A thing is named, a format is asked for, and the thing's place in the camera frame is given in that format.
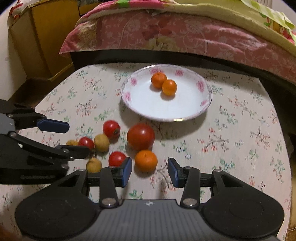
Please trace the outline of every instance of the large tomato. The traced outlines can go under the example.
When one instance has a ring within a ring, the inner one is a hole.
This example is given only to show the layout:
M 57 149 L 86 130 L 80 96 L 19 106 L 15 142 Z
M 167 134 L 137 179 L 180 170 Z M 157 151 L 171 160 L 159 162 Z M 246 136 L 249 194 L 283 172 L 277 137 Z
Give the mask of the large tomato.
M 149 125 L 139 123 L 129 129 L 126 138 L 133 149 L 140 151 L 152 147 L 155 134 Z
M 126 158 L 126 155 L 123 154 L 122 152 L 119 152 L 119 151 L 112 152 L 108 160 L 109 166 L 119 167 L 125 158 Z

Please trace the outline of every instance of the wall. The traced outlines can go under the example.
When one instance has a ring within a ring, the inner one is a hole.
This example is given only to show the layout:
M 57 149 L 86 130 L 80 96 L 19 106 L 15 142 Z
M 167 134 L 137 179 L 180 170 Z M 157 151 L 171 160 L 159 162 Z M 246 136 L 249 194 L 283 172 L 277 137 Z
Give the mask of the wall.
M 0 99 L 8 100 L 26 81 L 20 58 L 8 34 L 8 13 L 16 1 L 0 15 Z
M 272 0 L 271 8 L 283 12 L 296 25 L 296 13 L 282 0 Z

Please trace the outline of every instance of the blanket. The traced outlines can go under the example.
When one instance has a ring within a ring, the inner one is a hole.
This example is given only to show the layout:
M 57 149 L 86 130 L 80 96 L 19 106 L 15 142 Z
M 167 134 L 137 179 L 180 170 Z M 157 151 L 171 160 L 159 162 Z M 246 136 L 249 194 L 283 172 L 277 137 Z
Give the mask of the blanket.
M 102 3 L 79 19 L 60 54 L 101 49 L 195 53 L 267 70 L 296 84 L 294 25 L 284 14 L 259 11 L 258 3 L 251 3 L 254 10 L 246 0 L 178 1 L 183 2 Z

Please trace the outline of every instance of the yellow wooden furniture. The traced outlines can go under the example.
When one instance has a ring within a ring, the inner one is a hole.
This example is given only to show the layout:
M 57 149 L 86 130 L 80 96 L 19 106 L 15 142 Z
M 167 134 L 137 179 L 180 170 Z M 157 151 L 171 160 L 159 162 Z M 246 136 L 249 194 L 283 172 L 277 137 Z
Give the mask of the yellow wooden furniture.
M 89 12 L 90 10 L 93 10 L 96 6 L 98 6 L 100 3 L 91 3 L 91 4 L 87 4 L 87 5 L 83 5 L 79 7 L 79 14 L 84 15 L 87 12 Z
M 12 23 L 9 31 L 27 79 L 54 80 L 73 68 L 59 50 L 78 19 L 76 0 L 41 0 Z
M 290 225 L 287 233 L 286 241 L 296 240 L 296 150 L 290 159 L 292 174 L 292 199 L 291 199 L 291 216 Z

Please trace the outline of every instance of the blue gripper pad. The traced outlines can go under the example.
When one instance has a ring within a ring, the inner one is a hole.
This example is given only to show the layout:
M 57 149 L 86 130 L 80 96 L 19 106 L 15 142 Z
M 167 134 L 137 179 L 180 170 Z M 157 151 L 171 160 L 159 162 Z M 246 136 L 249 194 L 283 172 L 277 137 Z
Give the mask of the blue gripper pad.
M 175 168 L 174 164 L 171 160 L 168 160 L 168 174 L 170 176 L 170 179 L 172 181 L 172 184 L 175 188 L 178 187 L 178 174 L 177 169 Z
M 133 167 L 132 167 L 132 160 L 131 158 L 128 159 L 124 169 L 123 169 L 123 174 L 122 174 L 122 187 L 124 188 L 127 183 L 128 183 L 128 179 L 131 175 L 131 171 L 132 171 Z
M 37 127 L 41 131 L 50 131 L 56 133 L 66 133 L 70 128 L 67 122 L 47 118 L 37 121 Z

